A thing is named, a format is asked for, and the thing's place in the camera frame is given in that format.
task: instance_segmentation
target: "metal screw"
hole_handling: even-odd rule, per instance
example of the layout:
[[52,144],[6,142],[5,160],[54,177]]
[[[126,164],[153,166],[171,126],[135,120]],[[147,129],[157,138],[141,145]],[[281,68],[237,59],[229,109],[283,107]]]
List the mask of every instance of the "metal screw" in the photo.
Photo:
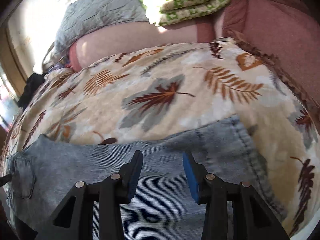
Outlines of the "metal screw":
[[76,183],[76,187],[83,187],[84,186],[84,182],[83,181],[78,181]]
[[216,178],[216,176],[215,176],[214,174],[212,174],[212,173],[208,173],[208,174],[205,176],[205,178],[208,179],[208,180],[213,180],[213,179]]
[[111,179],[120,179],[120,174],[119,173],[112,174]]
[[250,187],[251,186],[250,182],[248,182],[248,181],[242,181],[241,184],[243,187]]

